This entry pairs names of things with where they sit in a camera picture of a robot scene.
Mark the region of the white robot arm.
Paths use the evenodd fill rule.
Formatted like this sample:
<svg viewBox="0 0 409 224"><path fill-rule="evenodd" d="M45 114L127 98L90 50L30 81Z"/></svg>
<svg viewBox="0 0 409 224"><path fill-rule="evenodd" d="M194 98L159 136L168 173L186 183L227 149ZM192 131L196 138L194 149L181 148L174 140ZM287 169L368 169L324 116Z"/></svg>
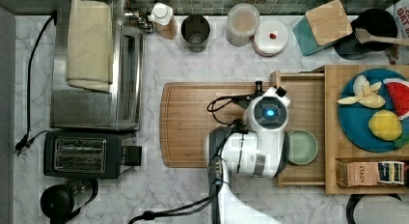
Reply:
<svg viewBox="0 0 409 224"><path fill-rule="evenodd" d="M286 90L257 88L249 96L236 96L243 117L214 128L204 142L211 202L211 224L281 224L275 218L239 200L231 189L233 173L272 179L288 159L289 98Z"/></svg>

